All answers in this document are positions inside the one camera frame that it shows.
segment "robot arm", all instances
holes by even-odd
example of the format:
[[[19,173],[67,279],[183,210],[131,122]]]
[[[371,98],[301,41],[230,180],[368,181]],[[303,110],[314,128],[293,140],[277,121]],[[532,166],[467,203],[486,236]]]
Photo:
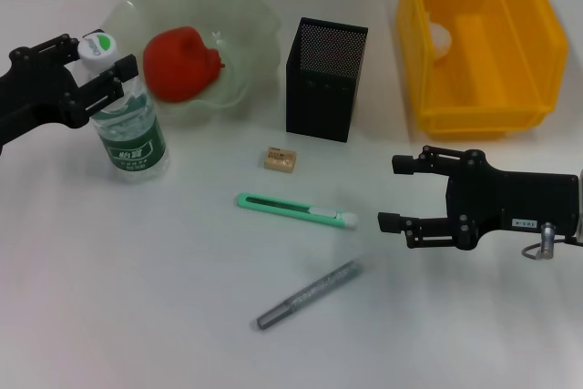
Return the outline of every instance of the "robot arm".
[[[424,147],[418,159],[393,157],[395,174],[449,177],[447,218],[417,219],[379,213],[382,232],[405,233],[409,248],[456,247],[471,251],[493,230],[542,235],[541,251],[552,258],[555,236],[572,236],[579,220],[579,184],[574,175],[508,172],[493,168],[481,150],[459,152]]]
[[[136,58],[126,56],[78,87],[65,67],[79,59],[78,43],[65,34],[10,53],[12,66],[0,77],[0,152],[9,141],[45,123],[80,128],[123,97],[121,83],[138,75]]]

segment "green box cutter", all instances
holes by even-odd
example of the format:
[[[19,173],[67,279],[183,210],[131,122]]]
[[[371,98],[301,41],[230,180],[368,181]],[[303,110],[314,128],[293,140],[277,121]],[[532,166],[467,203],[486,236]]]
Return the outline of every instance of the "green box cutter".
[[[348,211],[336,211],[313,207],[289,200],[276,200],[267,196],[241,193],[237,197],[237,205],[242,209],[262,211],[264,213],[279,214],[290,218],[309,220],[338,228],[355,229],[358,216]]]

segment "small wooden block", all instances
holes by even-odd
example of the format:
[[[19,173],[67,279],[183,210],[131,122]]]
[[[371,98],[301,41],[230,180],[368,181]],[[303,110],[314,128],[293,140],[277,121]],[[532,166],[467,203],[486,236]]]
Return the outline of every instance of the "small wooden block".
[[[295,166],[295,152],[292,150],[269,148],[263,163],[266,169],[292,173]]]

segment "bottle cap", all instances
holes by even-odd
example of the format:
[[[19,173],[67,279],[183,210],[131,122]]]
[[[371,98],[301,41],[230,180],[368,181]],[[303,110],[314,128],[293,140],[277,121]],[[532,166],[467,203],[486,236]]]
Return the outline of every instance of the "bottle cap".
[[[96,32],[83,37],[77,48],[79,58],[93,74],[100,74],[121,58],[116,40],[110,34]]]

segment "red fruit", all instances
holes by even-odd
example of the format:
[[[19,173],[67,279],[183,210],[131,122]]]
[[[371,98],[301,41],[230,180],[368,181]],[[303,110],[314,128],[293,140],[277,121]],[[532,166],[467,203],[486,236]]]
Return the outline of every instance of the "red fruit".
[[[207,49],[190,26],[155,36],[144,50],[146,84],[167,102],[195,97],[219,76],[222,67],[219,52]]]

